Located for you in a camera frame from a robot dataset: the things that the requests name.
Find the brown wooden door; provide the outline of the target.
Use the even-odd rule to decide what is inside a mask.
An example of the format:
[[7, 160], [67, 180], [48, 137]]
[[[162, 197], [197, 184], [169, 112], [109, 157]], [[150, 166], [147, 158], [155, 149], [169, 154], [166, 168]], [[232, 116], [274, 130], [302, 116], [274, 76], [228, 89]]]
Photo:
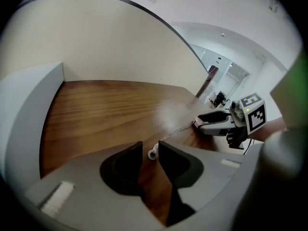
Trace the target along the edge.
[[204, 91], [207, 89], [209, 84], [211, 83], [212, 79], [215, 77], [216, 73], [218, 72], [218, 68], [214, 65], [211, 65], [208, 72], [208, 77], [206, 78], [205, 82], [199, 89], [198, 93], [196, 94], [197, 98], [200, 98]]

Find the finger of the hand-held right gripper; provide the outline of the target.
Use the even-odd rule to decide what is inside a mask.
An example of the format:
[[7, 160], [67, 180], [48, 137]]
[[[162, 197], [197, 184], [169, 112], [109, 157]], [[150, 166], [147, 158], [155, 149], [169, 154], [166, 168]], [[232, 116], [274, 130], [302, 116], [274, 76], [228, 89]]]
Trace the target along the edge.
[[211, 136], [226, 136], [229, 133], [234, 133], [238, 127], [235, 123], [208, 123], [198, 126], [198, 129], [205, 135]]
[[226, 122], [231, 116], [230, 112], [224, 110], [213, 111], [205, 114], [201, 114], [197, 117], [198, 124], [216, 124]]

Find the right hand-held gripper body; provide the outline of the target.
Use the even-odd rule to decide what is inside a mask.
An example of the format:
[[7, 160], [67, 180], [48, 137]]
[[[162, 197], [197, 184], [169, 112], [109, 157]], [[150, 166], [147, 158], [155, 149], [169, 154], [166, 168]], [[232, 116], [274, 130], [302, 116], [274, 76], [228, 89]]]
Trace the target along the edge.
[[229, 111], [235, 129], [227, 135], [228, 145], [230, 148], [242, 149], [242, 142], [266, 123], [265, 101], [257, 93], [253, 93], [233, 101]]

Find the person's right forearm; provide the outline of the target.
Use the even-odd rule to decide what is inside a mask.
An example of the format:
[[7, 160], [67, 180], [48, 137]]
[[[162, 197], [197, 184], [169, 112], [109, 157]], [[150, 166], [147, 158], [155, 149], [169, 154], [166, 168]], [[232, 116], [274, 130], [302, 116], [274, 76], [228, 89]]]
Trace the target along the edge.
[[286, 125], [283, 117], [279, 117], [275, 120], [268, 121], [263, 127], [251, 133], [248, 138], [256, 141], [264, 142], [272, 134], [285, 131]]

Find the beige partition panel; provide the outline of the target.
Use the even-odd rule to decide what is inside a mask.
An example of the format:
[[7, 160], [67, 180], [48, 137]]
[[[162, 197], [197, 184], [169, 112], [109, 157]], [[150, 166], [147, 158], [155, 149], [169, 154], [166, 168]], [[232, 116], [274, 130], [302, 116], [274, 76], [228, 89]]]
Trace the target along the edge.
[[197, 94], [208, 74], [177, 33], [120, 0], [35, 0], [0, 35], [0, 79], [61, 62], [66, 81], [122, 80], [184, 87]]

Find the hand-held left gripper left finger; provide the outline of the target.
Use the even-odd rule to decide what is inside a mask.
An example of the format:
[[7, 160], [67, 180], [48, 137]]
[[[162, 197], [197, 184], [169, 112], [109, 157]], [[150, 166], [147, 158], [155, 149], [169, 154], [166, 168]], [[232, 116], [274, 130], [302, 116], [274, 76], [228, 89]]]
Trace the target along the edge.
[[138, 184], [142, 142], [78, 156], [31, 186], [25, 197], [48, 231], [161, 231]]

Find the white box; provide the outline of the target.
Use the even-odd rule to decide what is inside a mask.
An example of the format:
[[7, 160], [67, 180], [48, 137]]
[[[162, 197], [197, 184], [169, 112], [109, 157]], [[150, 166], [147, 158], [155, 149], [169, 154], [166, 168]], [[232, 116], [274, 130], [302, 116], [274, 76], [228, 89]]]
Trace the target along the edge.
[[0, 81], [0, 173], [6, 181], [39, 179], [42, 129], [63, 81], [60, 62], [19, 70]]

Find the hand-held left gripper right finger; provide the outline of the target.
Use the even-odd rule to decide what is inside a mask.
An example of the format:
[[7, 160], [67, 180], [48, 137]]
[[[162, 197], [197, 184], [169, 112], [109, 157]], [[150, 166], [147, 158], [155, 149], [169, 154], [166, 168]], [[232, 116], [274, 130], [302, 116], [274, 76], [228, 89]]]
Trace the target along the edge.
[[158, 144], [172, 183], [168, 231], [232, 231], [251, 184], [251, 155], [208, 151], [171, 140]]

